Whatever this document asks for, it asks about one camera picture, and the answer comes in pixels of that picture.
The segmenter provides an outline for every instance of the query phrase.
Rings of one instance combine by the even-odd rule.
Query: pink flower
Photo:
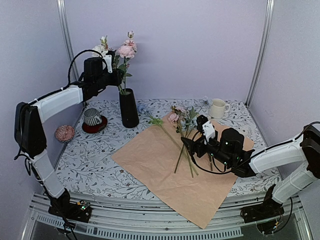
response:
[[[132,47],[133,51],[135,53],[137,52],[137,44],[133,40],[131,40],[131,39],[125,40],[125,42],[123,44],[126,46]]]
[[[176,113],[172,113],[169,117],[168,117],[168,121],[172,124],[174,124],[175,122],[177,122],[179,119],[179,115],[177,115]]]
[[[122,45],[119,47],[118,53],[121,58],[133,59],[135,57],[135,51],[128,45]]]
[[[178,111],[181,111],[184,114],[187,113],[187,110],[183,106],[177,106],[175,109],[178,110]]]

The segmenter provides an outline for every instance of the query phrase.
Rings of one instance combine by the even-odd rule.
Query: floral tablecloth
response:
[[[154,117],[162,118],[171,111],[171,106],[182,106],[191,101],[196,110],[207,115],[208,107],[201,100],[138,100],[145,104]],[[222,125],[233,127],[254,141],[259,151],[265,143],[242,102],[228,101],[231,109],[222,119],[215,119]],[[68,143],[60,158],[56,174],[69,191],[80,194],[139,200],[158,200],[148,188],[115,163],[111,155],[129,142],[134,136],[150,126],[149,117],[140,115],[137,127],[122,126],[118,101],[90,101],[87,108],[96,108],[108,119],[107,127],[97,133],[88,134],[82,130],[83,117],[75,128],[75,137]],[[269,169],[255,177],[238,178],[228,197],[260,193],[280,180],[277,168]]]

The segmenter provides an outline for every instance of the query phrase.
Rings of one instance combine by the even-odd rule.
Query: pink woven ball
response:
[[[62,125],[55,130],[55,138],[62,143],[67,143],[75,136],[75,129],[69,125]]]

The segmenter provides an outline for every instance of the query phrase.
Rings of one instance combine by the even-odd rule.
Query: cup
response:
[[[209,109],[209,115],[215,119],[221,119],[225,113],[230,111],[230,104],[225,101],[215,98],[212,101],[212,106]]]
[[[102,123],[100,113],[95,108],[87,109],[83,114],[83,119],[88,126],[95,126]]]

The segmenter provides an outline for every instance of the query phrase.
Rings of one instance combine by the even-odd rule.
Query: purple wall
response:
[[[269,145],[320,121],[320,2],[276,1],[251,112]],[[284,176],[297,165],[280,168]],[[300,194],[314,239],[320,239],[320,181]]]
[[[28,176],[23,157],[13,160],[18,151],[15,108],[64,86],[69,62],[55,0],[2,1],[0,23],[0,239],[17,240],[33,193],[41,187]],[[80,109],[68,109],[45,123],[52,162],[63,146],[53,136],[55,129],[73,125]]]
[[[265,0],[68,0],[74,53],[108,35],[118,48],[134,30],[138,53],[128,85],[136,98],[244,101],[258,56]],[[83,69],[83,59],[78,68]],[[110,87],[99,99],[118,99]]]

